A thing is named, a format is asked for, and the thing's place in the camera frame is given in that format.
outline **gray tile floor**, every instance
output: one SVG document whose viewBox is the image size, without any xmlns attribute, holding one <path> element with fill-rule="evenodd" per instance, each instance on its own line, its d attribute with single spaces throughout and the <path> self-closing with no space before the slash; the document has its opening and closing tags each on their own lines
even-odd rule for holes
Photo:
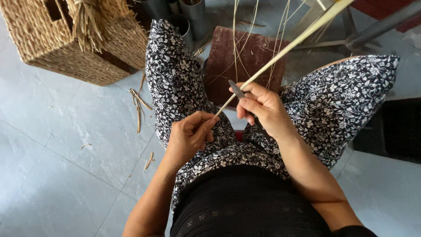
<svg viewBox="0 0 421 237">
<path fill-rule="evenodd" d="M 206 4 L 213 24 L 232 26 L 232 5 L 219 0 Z M 254 1 L 241 4 L 237 19 L 250 21 Z M 299 4 L 291 1 L 291 9 Z M 260 1 L 256 23 L 266 27 L 254 32 L 274 36 L 284 5 Z M 287 29 L 307 9 L 304 5 L 297 11 Z M 359 30 L 373 22 L 353 13 Z M 342 37 L 341 22 L 335 22 L 326 37 Z M 402 41 L 397 32 L 378 41 L 402 57 L 391 99 L 421 96 L 419 49 Z M 292 71 L 301 57 L 289 57 L 289 82 L 340 59 L 329 52 L 313 52 Z M 141 133 L 136 134 L 136 110 L 128 90 L 137 90 L 140 78 L 141 72 L 98 87 L 28 66 L 20 61 L 0 20 L 0 236 L 121 235 L 165 152 L 153 126 L 147 127 L 155 120 L 151 111 L 145 111 Z M 147 90 L 141 96 L 151 102 Z M 245 126 L 234 111 L 226 113 L 235 129 Z M 86 143 L 92 146 L 80 150 Z M 156 161 L 143 173 L 150 152 Z M 332 173 L 359 218 L 379 236 L 417 236 L 421 231 L 420 165 L 347 148 Z M 171 222 L 170 217 L 166 234 Z"/>
</svg>

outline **basket handle hole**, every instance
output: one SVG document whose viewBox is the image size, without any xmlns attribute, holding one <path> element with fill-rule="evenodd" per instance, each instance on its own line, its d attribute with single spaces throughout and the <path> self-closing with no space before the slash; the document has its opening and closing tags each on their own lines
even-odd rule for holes
<svg viewBox="0 0 421 237">
<path fill-rule="evenodd" d="M 62 19 L 59 6 L 57 6 L 56 0 L 46 0 L 45 7 L 47 8 L 48 14 L 52 21 L 57 21 Z"/>
</svg>

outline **red object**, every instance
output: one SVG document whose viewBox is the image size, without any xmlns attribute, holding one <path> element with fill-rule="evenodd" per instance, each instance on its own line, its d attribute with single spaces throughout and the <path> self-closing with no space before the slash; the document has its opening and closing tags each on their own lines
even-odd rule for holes
<svg viewBox="0 0 421 237">
<path fill-rule="evenodd" d="M 397 10 L 408 6 L 413 1 L 414 0 L 356 0 L 353 2 L 352 7 L 377 20 L 383 20 Z M 417 15 L 412 19 L 403 22 L 396 30 L 405 32 L 420 24 L 421 15 Z"/>
<path fill-rule="evenodd" d="M 234 132 L 237 140 L 242 143 L 242 133 L 244 132 L 244 130 L 234 130 Z"/>
</svg>

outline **gray metal tube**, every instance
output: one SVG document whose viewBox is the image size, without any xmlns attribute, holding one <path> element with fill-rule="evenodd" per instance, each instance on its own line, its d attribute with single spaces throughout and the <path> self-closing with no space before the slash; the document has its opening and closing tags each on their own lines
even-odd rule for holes
<svg viewBox="0 0 421 237">
<path fill-rule="evenodd" d="M 389 17 L 374 23 L 367 29 L 358 33 L 357 35 L 351 35 L 346 39 L 348 43 L 345 45 L 351 51 L 364 46 L 364 44 L 376 37 L 394 29 L 402 22 L 410 19 L 421 11 L 421 0 L 416 0 L 410 5 L 398 10 Z"/>
<path fill-rule="evenodd" d="M 147 0 L 141 3 L 145 12 L 154 20 L 167 19 L 171 14 L 167 0 Z"/>
<path fill-rule="evenodd" d="M 178 27 L 179 33 L 183 40 L 186 42 L 190 51 L 193 51 L 195 45 L 193 44 L 192 31 L 190 29 L 190 23 L 186 16 L 183 14 L 173 14 L 167 18 L 174 27 Z"/>
<path fill-rule="evenodd" d="M 186 5 L 183 0 L 179 0 L 181 12 L 187 16 L 192 28 L 193 40 L 201 40 L 208 33 L 208 24 L 205 17 L 205 0 L 201 0 L 196 5 Z"/>
<path fill-rule="evenodd" d="M 169 1 L 172 14 L 180 14 L 180 6 L 177 0 Z"/>
</svg>

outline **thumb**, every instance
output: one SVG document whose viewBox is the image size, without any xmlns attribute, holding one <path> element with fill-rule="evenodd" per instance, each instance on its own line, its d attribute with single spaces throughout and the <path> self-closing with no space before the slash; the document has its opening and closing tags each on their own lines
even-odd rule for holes
<svg viewBox="0 0 421 237">
<path fill-rule="evenodd" d="M 215 119 L 209 119 L 204 122 L 192 136 L 193 142 L 197 145 L 201 145 L 202 141 L 205 139 L 205 136 L 211 131 L 212 127 L 215 125 Z"/>
<path fill-rule="evenodd" d="M 265 108 L 261 104 L 252 99 L 242 98 L 238 104 L 246 110 L 254 113 L 257 117 L 263 116 L 266 112 Z"/>
</svg>

